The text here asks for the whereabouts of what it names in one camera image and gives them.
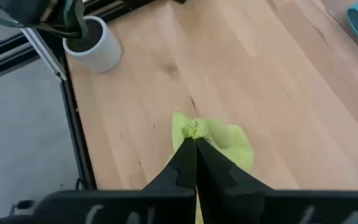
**green towel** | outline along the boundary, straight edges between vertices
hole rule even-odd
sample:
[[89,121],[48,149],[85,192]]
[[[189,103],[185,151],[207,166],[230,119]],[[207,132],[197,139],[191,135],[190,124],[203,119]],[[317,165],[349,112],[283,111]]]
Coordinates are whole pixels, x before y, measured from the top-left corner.
[[[172,156],[188,137],[193,139],[204,138],[244,171],[250,171],[252,168],[254,152],[247,136],[238,125],[225,126],[217,120],[189,119],[182,113],[174,113],[172,117]],[[203,223],[198,197],[196,223]]]

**wooden table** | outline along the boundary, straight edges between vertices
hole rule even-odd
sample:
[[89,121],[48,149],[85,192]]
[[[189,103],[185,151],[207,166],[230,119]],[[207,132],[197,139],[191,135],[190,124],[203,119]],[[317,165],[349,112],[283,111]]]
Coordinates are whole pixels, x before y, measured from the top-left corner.
[[319,0],[157,1],[109,26],[116,68],[69,61],[100,189],[162,170],[174,111],[240,125],[271,187],[358,189],[358,45]]

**green leaf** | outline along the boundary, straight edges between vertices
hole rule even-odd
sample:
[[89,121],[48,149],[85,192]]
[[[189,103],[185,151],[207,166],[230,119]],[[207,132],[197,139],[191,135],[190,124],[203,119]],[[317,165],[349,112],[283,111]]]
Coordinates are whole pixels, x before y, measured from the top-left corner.
[[75,16],[74,0],[65,0],[65,8],[63,11],[63,20],[68,30],[79,28],[77,18]]
[[59,37],[63,37],[63,38],[67,38],[67,39],[72,39],[72,38],[79,38],[80,37],[80,33],[79,32],[69,32],[66,29],[61,30],[57,27],[52,27],[48,24],[44,24],[41,23],[39,25],[36,26],[32,26],[35,29],[41,29],[41,30],[46,30],[54,35],[57,35]]
[[82,0],[75,0],[75,16],[78,19],[78,23],[80,24],[81,28],[81,40],[86,41],[90,38],[90,30],[88,26],[86,25],[86,22],[84,20],[84,11],[85,11],[85,5]]
[[0,17],[0,25],[13,28],[25,28],[25,25],[18,22],[9,21]]

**black metal frame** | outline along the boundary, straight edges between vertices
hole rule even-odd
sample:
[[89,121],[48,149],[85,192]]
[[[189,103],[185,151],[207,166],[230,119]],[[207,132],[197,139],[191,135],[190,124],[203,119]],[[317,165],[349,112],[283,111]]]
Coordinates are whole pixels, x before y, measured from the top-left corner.
[[[101,10],[96,14],[96,16],[102,18],[105,22],[109,22],[152,1],[154,0],[123,1],[122,3],[117,4],[112,8],[107,8],[105,11]],[[186,0],[174,1],[184,3]],[[92,12],[99,11],[100,9],[109,6],[110,4],[112,4],[111,0],[90,0],[85,3],[85,14],[91,14]],[[62,81],[60,88],[62,91],[66,116],[71,132],[71,139],[73,141],[78,172],[83,183],[83,188],[88,190],[96,190],[96,180],[94,178],[91,160],[88,154],[85,134],[81,125],[81,119],[75,100],[75,93],[73,91],[73,85],[71,82],[70,69],[67,65],[62,41],[60,38],[55,37],[47,32],[40,31],[40,35],[51,48],[52,52],[55,54],[57,59],[59,59],[65,69],[67,80]],[[28,43],[28,41],[21,33],[13,35],[6,40],[2,40],[0,41],[0,55],[26,43]],[[7,73],[14,68],[18,68],[19,66],[21,67],[31,63],[39,58],[40,57],[38,53],[32,47],[20,50],[14,55],[0,59],[0,75]]]

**cable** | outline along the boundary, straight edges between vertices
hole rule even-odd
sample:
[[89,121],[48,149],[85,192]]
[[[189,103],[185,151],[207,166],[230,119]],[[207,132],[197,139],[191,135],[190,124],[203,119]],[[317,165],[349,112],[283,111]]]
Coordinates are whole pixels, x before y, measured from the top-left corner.
[[80,189],[84,189],[84,181],[81,178],[78,178],[77,181],[75,182],[75,190],[81,190]]
[[16,209],[29,209],[34,206],[35,202],[33,200],[21,200],[18,201],[16,204],[11,205],[11,210],[9,212],[9,216],[13,216],[15,214]]

